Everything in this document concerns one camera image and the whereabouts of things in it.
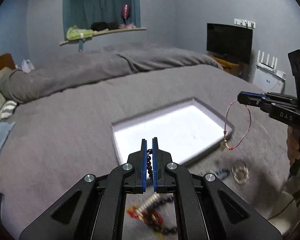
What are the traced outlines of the person's right hand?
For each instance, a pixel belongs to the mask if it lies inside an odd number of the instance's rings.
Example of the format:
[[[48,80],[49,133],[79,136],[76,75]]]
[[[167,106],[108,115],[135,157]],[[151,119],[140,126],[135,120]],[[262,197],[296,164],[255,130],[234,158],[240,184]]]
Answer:
[[[287,129],[287,156],[290,161],[290,165],[293,165],[296,160],[300,159],[299,152],[299,138],[297,135],[298,130],[288,126]]]

